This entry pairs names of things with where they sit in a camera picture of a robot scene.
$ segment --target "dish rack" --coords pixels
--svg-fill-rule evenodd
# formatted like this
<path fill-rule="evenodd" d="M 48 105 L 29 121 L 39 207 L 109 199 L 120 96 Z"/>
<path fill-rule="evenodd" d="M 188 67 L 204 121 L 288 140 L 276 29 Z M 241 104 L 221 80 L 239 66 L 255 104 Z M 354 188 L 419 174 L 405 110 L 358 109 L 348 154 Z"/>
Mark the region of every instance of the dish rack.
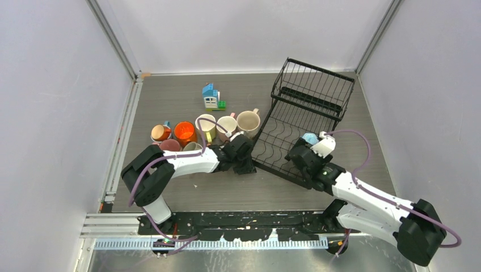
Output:
<path fill-rule="evenodd" d="M 311 189 L 285 157 L 304 133 L 318 135 L 336 128 L 354 83 L 347 76 L 288 58 L 272 87 L 271 108 L 254 137 L 254 165 Z"/>

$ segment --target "orange mug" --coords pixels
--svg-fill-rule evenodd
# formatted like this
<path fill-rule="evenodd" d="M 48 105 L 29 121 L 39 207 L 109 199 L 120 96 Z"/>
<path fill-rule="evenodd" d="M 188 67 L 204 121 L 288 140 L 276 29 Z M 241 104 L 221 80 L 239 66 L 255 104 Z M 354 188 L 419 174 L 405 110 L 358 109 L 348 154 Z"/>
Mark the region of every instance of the orange mug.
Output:
<path fill-rule="evenodd" d="M 154 142 L 161 142 L 170 138 L 172 138 L 172 131 L 169 121 L 166 121 L 163 125 L 155 126 L 150 133 L 150 139 Z"/>
<path fill-rule="evenodd" d="M 185 147 L 190 142 L 197 142 L 197 134 L 191 122 L 183 121 L 178 123 L 174 128 L 174 135 L 182 147 Z"/>

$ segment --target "cup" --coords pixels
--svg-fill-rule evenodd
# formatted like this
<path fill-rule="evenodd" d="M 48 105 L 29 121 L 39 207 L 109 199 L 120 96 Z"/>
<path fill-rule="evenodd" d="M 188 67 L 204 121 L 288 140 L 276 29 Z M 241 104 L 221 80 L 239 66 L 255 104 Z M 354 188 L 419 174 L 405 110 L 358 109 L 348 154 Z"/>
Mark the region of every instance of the cup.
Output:
<path fill-rule="evenodd" d="M 174 128 L 174 135 L 182 147 L 185 147 L 190 142 L 197 142 L 197 134 L 191 122 L 183 121 L 178 123 Z"/>
<path fill-rule="evenodd" d="M 226 132 L 219 127 L 221 125 L 223 128 L 227 130 L 227 132 L 231 133 L 231 136 L 235 134 L 237 130 L 237 121 L 234 118 L 235 113 L 231 113 L 230 116 L 222 116 L 217 120 L 217 132 L 219 133 L 219 138 L 225 142 L 229 141 L 230 137 L 226 136 Z"/>
<path fill-rule="evenodd" d="M 260 127 L 259 109 L 241 112 L 237 116 L 237 127 L 239 131 L 243 131 L 248 138 L 254 138 Z"/>
<path fill-rule="evenodd" d="M 162 143 L 159 144 L 159 147 L 163 151 L 178 152 L 182 150 L 180 143 L 174 139 L 167 139 L 165 141 L 162 141 Z"/>
<path fill-rule="evenodd" d="M 184 147 L 184 151 L 201 150 L 202 146 L 196 142 L 190 142 Z"/>
<path fill-rule="evenodd" d="M 197 123 L 199 118 L 207 118 L 214 122 L 212 123 L 209 121 L 200 120 L 200 126 L 202 128 L 202 131 L 200 131 L 199 124 Z M 202 114 L 201 116 L 197 117 L 195 125 L 199 133 L 204 133 L 207 142 L 212 143 L 212 140 L 216 137 L 216 118 L 210 114 Z"/>
<path fill-rule="evenodd" d="M 155 126 L 150 132 L 150 139 L 157 143 L 170 138 L 172 138 L 172 131 L 169 121 L 165 121 L 163 125 Z"/>

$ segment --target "black wire rack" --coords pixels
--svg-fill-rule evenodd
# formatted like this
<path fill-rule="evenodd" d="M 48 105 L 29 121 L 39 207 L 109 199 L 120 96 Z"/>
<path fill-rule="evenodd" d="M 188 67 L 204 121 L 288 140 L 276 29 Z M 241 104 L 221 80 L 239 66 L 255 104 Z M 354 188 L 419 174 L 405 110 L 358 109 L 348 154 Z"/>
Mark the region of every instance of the black wire rack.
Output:
<path fill-rule="evenodd" d="M 305 133 L 332 131 L 343 119 L 355 80 L 288 58 L 272 87 L 272 105 L 254 138 L 256 167 L 311 189 L 285 159 Z"/>

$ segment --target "white wall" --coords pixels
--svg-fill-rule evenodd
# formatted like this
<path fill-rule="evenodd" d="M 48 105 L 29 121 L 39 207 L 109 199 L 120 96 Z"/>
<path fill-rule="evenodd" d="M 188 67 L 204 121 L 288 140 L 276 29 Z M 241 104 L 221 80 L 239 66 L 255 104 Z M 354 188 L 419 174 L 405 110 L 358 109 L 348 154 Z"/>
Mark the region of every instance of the white wall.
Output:
<path fill-rule="evenodd" d="M 278 71 L 286 57 L 354 70 L 391 1 L 99 2 L 143 72 L 192 73 Z"/>
<path fill-rule="evenodd" d="M 481 265 L 480 18 L 478 0 L 404 1 L 361 73 L 397 193 L 433 203 L 463 238 L 432 271 Z"/>
<path fill-rule="evenodd" d="M 72 271 L 132 83 L 85 1 L 0 8 L 0 270 Z"/>

